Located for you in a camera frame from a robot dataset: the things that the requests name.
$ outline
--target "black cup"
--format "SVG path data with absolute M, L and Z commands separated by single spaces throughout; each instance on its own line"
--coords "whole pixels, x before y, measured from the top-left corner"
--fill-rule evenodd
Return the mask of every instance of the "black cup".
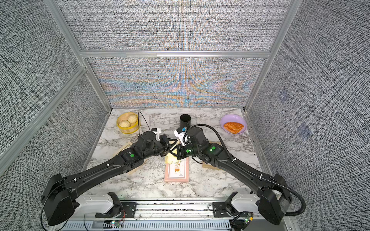
M 187 128 L 189 129 L 190 128 L 190 121 L 191 121 L 191 117 L 188 115 L 188 114 L 182 114 L 180 116 L 180 127 L 181 128 Z

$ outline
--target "red wire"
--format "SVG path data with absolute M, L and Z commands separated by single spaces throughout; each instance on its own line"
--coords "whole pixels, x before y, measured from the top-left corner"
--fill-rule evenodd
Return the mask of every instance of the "red wire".
M 120 222 L 123 220 L 123 222 L 125 222 L 125 216 L 126 216 L 126 212 L 125 212 L 125 210 L 122 210 L 121 212 L 123 212 L 123 217 L 122 217 L 122 219 L 120 220 Z

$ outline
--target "purple bowl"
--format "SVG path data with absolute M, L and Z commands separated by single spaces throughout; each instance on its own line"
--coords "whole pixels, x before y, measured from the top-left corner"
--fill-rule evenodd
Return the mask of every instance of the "purple bowl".
M 228 122 L 241 123 L 244 126 L 243 129 L 237 134 L 242 134 L 247 129 L 247 123 L 244 121 L 243 118 L 235 114 L 227 114 L 227 115 L 224 115 L 220 120 L 222 129 L 225 130 L 227 133 L 234 134 L 234 133 L 229 132 L 223 127 Z

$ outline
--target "picture frame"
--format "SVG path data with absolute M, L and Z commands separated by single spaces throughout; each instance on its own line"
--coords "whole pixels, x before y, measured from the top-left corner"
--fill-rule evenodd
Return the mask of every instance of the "picture frame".
M 189 157 L 166 164 L 165 182 L 189 182 Z

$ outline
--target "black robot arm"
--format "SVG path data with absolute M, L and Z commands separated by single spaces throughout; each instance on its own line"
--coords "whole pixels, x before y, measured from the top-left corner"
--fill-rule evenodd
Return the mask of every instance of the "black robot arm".
M 209 143 L 203 130 L 196 126 L 207 126 L 215 131 L 222 146 Z M 54 175 L 50 178 L 41 198 L 49 225 L 57 225 L 70 218 L 75 208 L 79 206 L 75 200 L 90 188 L 114 176 L 131 171 L 142 165 L 145 158 L 165 156 L 175 146 L 178 149 L 177 159 L 196 156 L 205 163 L 229 172 L 246 184 L 260 197 L 256 205 L 261 215 L 269 222 L 279 224 L 284 215 L 298 215 L 304 211 L 303 198 L 301 199 L 299 194 L 286 186 L 283 177 L 278 174 L 272 177 L 262 173 L 232 156 L 217 131 L 212 127 L 195 125 L 187 131 L 186 135 L 189 137 L 188 144 L 176 146 L 177 139 L 161 135 L 157 141 L 153 132 L 144 132 L 138 136 L 138 141 L 130 148 L 119 152 L 115 157 L 98 166 L 67 177 L 62 177 L 61 174 Z M 290 192 L 297 195 L 302 202 L 302 208 L 293 213 L 286 212 L 292 202 Z M 226 209 L 232 215 L 238 212 L 230 204 L 226 206 Z
M 41 198 L 48 224 L 57 225 L 70 218 L 79 206 L 76 198 L 87 190 L 142 165 L 145 158 L 167 155 L 176 142 L 177 139 L 166 135 L 161 135 L 157 141 L 153 132 L 144 132 L 131 147 L 102 164 L 66 177 L 61 174 L 52 176 Z

